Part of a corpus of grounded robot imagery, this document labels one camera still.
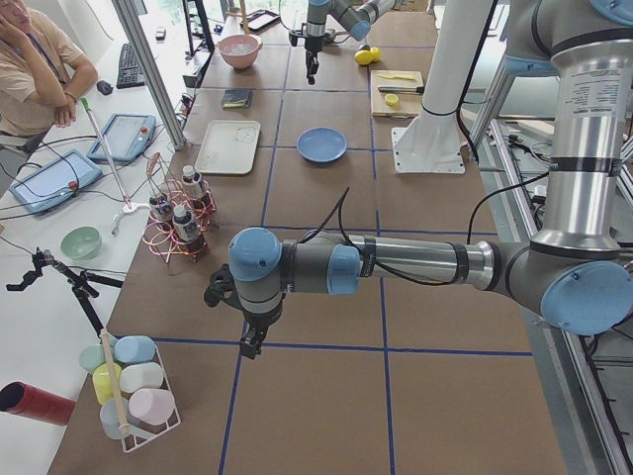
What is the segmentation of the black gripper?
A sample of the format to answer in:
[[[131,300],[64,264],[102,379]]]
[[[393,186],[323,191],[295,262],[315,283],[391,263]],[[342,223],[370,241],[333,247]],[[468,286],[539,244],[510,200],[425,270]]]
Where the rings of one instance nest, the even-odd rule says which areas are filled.
[[[281,311],[270,311],[265,314],[247,312],[245,320],[247,331],[239,341],[239,354],[248,359],[255,359],[261,353],[262,342],[265,340],[270,326],[280,318]]]

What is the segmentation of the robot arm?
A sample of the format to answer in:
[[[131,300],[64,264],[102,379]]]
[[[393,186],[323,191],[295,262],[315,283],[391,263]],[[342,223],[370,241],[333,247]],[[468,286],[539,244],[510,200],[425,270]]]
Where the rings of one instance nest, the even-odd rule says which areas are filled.
[[[306,78],[310,85],[316,82],[318,54],[324,45],[326,20],[330,16],[356,41],[367,37],[371,26],[386,12],[400,7],[402,1],[371,0],[355,8],[344,0],[310,0],[307,18],[301,28],[294,32],[304,40],[306,50]]]
[[[560,77],[543,226],[527,243],[415,241],[313,231],[279,241],[261,228],[228,248],[230,302],[254,358],[290,292],[346,295],[377,270],[431,287],[469,284],[506,296],[568,333],[595,335],[632,311],[632,276],[609,231],[632,83],[628,1],[519,1],[507,55]]]

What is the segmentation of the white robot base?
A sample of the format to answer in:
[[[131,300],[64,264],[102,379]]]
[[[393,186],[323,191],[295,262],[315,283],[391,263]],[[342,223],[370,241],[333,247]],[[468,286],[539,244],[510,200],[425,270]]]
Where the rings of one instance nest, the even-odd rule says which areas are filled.
[[[457,115],[496,4],[486,0],[445,4],[419,115],[408,127],[392,129],[397,173],[465,172]]]

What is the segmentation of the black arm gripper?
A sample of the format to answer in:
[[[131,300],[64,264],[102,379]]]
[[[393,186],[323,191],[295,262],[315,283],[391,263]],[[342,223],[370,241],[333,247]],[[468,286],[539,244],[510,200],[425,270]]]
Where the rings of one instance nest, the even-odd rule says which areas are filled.
[[[309,85],[316,84],[317,56],[322,51],[324,45],[324,35],[305,35],[306,49],[306,78]]]

